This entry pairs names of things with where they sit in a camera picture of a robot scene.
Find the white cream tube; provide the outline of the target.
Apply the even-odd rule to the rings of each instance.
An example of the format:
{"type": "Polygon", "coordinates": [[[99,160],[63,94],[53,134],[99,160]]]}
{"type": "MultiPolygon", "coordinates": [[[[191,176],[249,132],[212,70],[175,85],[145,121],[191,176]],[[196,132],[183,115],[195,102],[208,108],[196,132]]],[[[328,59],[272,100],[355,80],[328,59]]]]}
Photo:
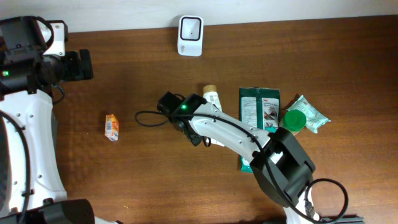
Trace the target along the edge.
{"type": "MultiPolygon", "coordinates": [[[[203,87],[203,97],[210,102],[211,104],[215,105],[220,111],[222,110],[220,98],[217,92],[217,87],[215,85],[206,85],[203,87]]],[[[205,137],[204,142],[206,147],[210,147],[212,144],[219,145],[224,147],[224,144],[216,141],[212,138],[205,137]]]]}

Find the orange tissue packet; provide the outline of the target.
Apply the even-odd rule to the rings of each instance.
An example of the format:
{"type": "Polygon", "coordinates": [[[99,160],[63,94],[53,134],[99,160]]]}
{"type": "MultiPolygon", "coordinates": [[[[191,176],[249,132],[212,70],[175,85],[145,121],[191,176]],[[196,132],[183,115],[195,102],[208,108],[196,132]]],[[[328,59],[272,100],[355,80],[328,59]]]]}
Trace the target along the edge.
{"type": "Polygon", "coordinates": [[[107,114],[105,117],[104,135],[110,141],[117,141],[119,139],[119,121],[113,114],[107,114]]]}

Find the mint green wipes packet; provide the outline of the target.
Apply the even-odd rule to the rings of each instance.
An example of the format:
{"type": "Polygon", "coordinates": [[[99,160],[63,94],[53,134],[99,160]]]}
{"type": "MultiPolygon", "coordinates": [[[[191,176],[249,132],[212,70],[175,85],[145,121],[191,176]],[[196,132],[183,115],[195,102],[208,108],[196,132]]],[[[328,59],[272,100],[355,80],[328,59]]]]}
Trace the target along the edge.
{"type": "Polygon", "coordinates": [[[329,118],[315,109],[303,95],[301,95],[298,100],[296,100],[289,108],[287,108],[287,111],[291,110],[301,111],[307,119],[305,127],[315,134],[318,133],[318,129],[321,126],[331,122],[329,118]]]}

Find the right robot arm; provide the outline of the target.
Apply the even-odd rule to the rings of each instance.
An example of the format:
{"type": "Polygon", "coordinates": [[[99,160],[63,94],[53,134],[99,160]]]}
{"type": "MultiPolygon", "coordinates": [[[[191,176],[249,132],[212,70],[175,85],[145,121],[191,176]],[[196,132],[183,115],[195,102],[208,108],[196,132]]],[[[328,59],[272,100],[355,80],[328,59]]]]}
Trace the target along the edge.
{"type": "Polygon", "coordinates": [[[214,139],[244,157],[261,190],[283,206],[288,223],[320,221],[310,196],[315,165],[290,131],[252,127],[196,94],[179,98],[167,92],[157,109],[194,146],[214,139]]]}

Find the green 3M wipes pack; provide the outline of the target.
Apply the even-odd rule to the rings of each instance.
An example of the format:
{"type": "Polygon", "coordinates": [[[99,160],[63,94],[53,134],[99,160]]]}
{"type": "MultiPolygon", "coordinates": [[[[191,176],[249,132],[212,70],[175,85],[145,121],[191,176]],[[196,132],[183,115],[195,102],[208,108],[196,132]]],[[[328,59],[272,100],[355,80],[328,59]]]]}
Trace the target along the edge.
{"type": "Polygon", "coordinates": [[[280,91],[270,88],[239,89],[239,120],[274,133],[279,127],[280,91]]]}

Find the green lid jar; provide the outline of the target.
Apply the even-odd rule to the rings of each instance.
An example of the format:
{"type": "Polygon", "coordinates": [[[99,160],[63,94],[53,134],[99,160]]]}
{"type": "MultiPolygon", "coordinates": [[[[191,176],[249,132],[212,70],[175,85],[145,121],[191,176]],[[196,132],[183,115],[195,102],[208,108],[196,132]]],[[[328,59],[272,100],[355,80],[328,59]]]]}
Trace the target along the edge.
{"type": "Polygon", "coordinates": [[[306,122],[307,117],[303,112],[290,110],[281,119],[279,126],[290,131],[295,136],[305,127],[306,122]]]}

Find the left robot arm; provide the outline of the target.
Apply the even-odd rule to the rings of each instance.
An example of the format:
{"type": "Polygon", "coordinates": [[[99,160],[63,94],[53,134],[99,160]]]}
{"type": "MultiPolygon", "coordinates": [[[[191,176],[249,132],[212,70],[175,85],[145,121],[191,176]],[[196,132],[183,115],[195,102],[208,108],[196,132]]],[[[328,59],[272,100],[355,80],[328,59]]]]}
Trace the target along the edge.
{"type": "Polygon", "coordinates": [[[90,52],[67,52],[62,20],[1,21],[1,222],[101,223],[88,200],[70,200],[55,157],[53,89],[93,78],[90,52]]]}

